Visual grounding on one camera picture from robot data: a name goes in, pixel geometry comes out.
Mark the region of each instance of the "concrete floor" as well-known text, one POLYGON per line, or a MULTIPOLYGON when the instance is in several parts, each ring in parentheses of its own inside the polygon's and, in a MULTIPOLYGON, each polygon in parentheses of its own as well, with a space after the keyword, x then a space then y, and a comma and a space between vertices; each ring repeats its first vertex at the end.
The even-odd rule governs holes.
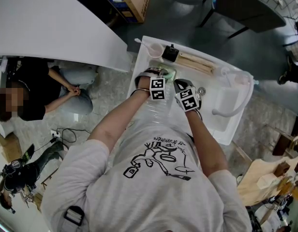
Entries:
MULTIPOLYGON (((197 49, 249 71, 260 82, 256 91, 298 115, 298 84, 277 83, 287 69, 287 52, 282 45, 297 40, 294 21, 286 18, 284 28, 259 34, 248 30, 228 40, 242 25, 213 14, 203 28, 197 27, 210 7, 211 0, 204 5, 202 0, 150 0, 144 24, 124 24, 114 31, 132 52, 139 50, 134 38, 146 35, 197 49)), ((294 14, 293 7, 292 4, 284 10, 278 7, 276 11, 281 16, 290 16, 294 14)))

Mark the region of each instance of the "white cup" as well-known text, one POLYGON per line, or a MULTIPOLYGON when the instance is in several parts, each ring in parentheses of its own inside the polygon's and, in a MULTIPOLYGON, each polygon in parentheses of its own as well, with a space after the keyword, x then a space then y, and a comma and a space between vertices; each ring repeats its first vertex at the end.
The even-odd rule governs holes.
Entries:
POLYGON ((151 58, 159 59, 160 62, 164 63, 162 58, 164 47, 161 44, 153 43, 150 45, 151 49, 148 49, 148 54, 151 58))

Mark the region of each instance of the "hand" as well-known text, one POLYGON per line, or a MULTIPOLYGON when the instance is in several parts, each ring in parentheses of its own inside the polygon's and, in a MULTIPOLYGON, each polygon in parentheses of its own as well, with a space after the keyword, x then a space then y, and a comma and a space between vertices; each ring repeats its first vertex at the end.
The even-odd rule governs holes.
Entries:
POLYGON ((76 96, 76 95, 80 95, 80 89, 78 88, 78 90, 77 91, 70 91, 67 95, 69 96, 69 97, 73 97, 73 96, 76 96))
POLYGON ((79 87, 75 87, 75 86, 73 86, 73 85, 69 85, 69 86, 67 87, 67 89, 68 89, 68 91, 70 91, 70 92, 78 92, 78 91, 79 91, 79 87))
POLYGON ((148 77, 148 76, 142 76, 139 79, 139 83, 138 83, 138 87, 137 88, 146 88, 146 89, 149 89, 150 88, 150 77, 148 77))

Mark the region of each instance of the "gray floor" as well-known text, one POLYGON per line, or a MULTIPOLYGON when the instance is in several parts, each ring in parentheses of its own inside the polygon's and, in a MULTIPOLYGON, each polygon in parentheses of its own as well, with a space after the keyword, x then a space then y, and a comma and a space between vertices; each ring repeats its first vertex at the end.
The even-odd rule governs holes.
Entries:
MULTIPOLYGON (((85 64, 67 61, 59 61, 55 64, 61 67, 86 67, 85 64)), ((102 67, 98 69, 98 72, 99 76, 93 85, 89 87, 89 94, 94 106, 91 114, 87 116, 76 116, 72 113, 63 112, 58 109, 46 114, 41 121, 26 122, 20 118, 12 118, 15 134, 19 138, 23 152, 25 152, 31 144, 34 144, 35 148, 38 149, 48 143, 52 138, 50 129, 74 128, 92 131, 109 111, 125 100, 132 73, 121 73, 102 67)), ((264 128, 264 125, 269 123, 272 126, 277 126, 281 130, 290 133, 295 118, 295 114, 290 110, 277 106, 261 96, 254 94, 244 110, 244 114, 234 136, 234 141, 242 147, 253 160, 262 158, 264 160, 274 161, 277 158, 273 157, 267 150, 265 150, 262 144, 272 144, 278 138, 278 134, 268 128, 264 128)), ((71 144, 66 142, 68 146, 80 144, 88 137, 88 134, 84 131, 76 131, 75 133, 77 135, 76 143, 71 144)), ((69 141, 75 139, 73 134, 68 131, 64 132, 63 137, 69 141)), ((37 151, 32 160, 36 160, 46 148, 47 146, 37 151)), ((237 151, 235 151, 232 146, 222 145, 222 148, 229 161, 229 167, 232 174, 237 176, 244 173, 249 166, 244 162, 237 151)), ((37 182, 38 192, 43 193, 44 190, 40 186, 40 183, 56 170, 59 165, 60 162, 57 160, 52 160, 48 163, 37 182)))
MULTIPOLYGON (((297 39, 294 22, 286 18, 287 26, 264 33, 249 30, 233 39, 227 37, 242 26, 214 14, 203 28, 198 28, 210 10, 211 0, 150 0, 144 24, 127 24, 114 29, 127 44, 138 52, 134 38, 143 35, 185 45, 227 61, 249 71, 260 84, 255 86, 264 97, 298 114, 298 84, 280 86, 279 76, 287 68, 284 43, 297 39)), ((289 8, 276 9, 281 16, 290 16, 289 8)))

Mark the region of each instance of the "white sink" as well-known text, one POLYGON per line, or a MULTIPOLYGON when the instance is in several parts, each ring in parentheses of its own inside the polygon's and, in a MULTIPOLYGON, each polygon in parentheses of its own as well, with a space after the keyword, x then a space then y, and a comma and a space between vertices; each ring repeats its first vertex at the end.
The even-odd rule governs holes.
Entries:
MULTIPOLYGON (((143 37, 143 41, 149 44, 160 43, 164 47, 166 45, 172 44, 171 42, 166 42, 147 36, 143 37)), ((226 66, 231 70, 239 70, 238 68, 221 61, 220 59, 214 58, 194 49, 177 44, 174 44, 174 47, 179 51, 212 61, 218 66, 226 66)), ((159 64, 160 62, 152 60, 149 57, 147 49, 141 45, 130 83, 128 97, 135 89, 134 79, 139 75, 139 73, 145 71, 149 67, 158 66, 159 64)), ((202 96, 202 106, 200 109, 204 124, 212 136, 217 140, 217 142, 224 145, 230 144, 243 111, 239 112, 233 117, 225 118, 219 115, 213 115, 212 110, 217 109, 221 112, 233 111, 242 103, 243 99, 245 98, 249 89, 248 85, 240 85, 233 82, 232 87, 230 87, 226 78, 209 76, 187 67, 181 67, 169 61, 166 61, 164 64, 172 66, 177 70, 176 79, 183 78, 190 80, 196 87, 196 90, 198 90, 199 87, 205 88, 206 93, 204 96, 202 96)), ((235 75, 230 75, 231 81, 234 81, 234 77, 235 75)), ((167 122, 175 124, 180 126, 180 128, 186 133, 192 134, 185 113, 177 105, 174 95, 175 90, 173 84, 166 84, 166 99, 164 101, 151 101, 148 99, 136 114, 136 118, 149 118, 150 121, 156 123, 167 122)))

